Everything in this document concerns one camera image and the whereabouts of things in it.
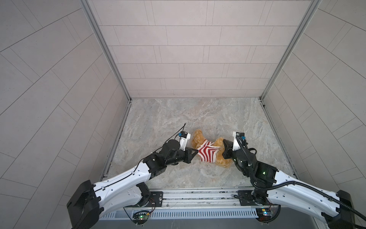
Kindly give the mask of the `red white striped knit sweater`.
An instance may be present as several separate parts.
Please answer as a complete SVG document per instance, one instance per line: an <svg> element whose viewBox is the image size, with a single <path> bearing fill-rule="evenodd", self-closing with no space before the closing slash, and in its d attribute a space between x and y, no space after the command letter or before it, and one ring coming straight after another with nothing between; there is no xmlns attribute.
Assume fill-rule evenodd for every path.
<svg viewBox="0 0 366 229"><path fill-rule="evenodd" d="M219 146L214 146L213 142L205 140L203 144L197 149L198 155L203 162L215 163L216 155L220 150Z"/></svg>

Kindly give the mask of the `brown plush teddy bear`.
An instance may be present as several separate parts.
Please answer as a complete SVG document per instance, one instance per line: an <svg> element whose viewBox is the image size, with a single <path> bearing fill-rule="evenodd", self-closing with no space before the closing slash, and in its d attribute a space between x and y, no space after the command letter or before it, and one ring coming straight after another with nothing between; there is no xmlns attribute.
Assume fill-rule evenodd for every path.
<svg viewBox="0 0 366 229"><path fill-rule="evenodd" d="M202 144L203 142L207 140L202 131L200 129L197 129L194 133L193 133L193 139L192 139L192 146L194 149L198 149ZM220 150L219 152L217 153L216 155L216 162L215 164L217 166L220 166L222 168L228 168L232 165L232 161L229 160L229 159L224 159L223 158L223 152L224 152L224 144L223 144L223 138L220 137L218 139L216 139L213 143L214 143L214 146L219 146L220 147Z"/></svg>

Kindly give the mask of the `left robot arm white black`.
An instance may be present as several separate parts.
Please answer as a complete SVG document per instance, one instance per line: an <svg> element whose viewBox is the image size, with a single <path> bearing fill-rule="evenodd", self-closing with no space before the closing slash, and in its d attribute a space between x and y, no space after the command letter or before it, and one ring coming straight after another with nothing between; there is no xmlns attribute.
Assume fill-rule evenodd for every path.
<svg viewBox="0 0 366 229"><path fill-rule="evenodd" d="M150 197L146 182L165 172L168 165L191 163L197 149L181 149L177 140L164 143L141 159L137 166L113 178L97 183L87 180L79 185L67 203L72 228L90 229L104 215L123 207L144 206Z"/></svg>

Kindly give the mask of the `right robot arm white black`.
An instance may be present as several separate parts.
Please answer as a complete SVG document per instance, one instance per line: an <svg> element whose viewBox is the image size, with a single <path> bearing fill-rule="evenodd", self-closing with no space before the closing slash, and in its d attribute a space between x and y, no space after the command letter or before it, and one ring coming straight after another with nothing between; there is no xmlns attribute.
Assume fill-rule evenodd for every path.
<svg viewBox="0 0 366 229"><path fill-rule="evenodd" d="M254 148L247 148L239 137L223 141L224 159L233 160L237 169L250 178L253 201L281 205L326 223L330 229L355 229L355 210L351 195L343 190L327 191L302 182L277 168L258 161Z"/></svg>

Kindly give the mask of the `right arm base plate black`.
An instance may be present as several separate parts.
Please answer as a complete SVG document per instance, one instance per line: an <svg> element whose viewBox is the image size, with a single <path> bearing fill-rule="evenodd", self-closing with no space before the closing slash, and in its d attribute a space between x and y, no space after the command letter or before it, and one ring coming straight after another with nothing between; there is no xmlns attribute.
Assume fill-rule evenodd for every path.
<svg viewBox="0 0 366 229"><path fill-rule="evenodd" d="M267 193L261 190L239 190L235 196L241 206L269 206Z"/></svg>

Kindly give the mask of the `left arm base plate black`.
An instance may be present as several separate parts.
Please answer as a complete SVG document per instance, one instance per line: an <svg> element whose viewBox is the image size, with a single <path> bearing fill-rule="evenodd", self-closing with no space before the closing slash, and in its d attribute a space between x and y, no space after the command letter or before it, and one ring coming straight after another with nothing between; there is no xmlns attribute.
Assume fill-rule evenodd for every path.
<svg viewBox="0 0 366 229"><path fill-rule="evenodd" d="M128 208L152 208L161 207L163 203L164 193L162 191L153 191L149 198L136 205L127 206Z"/></svg>

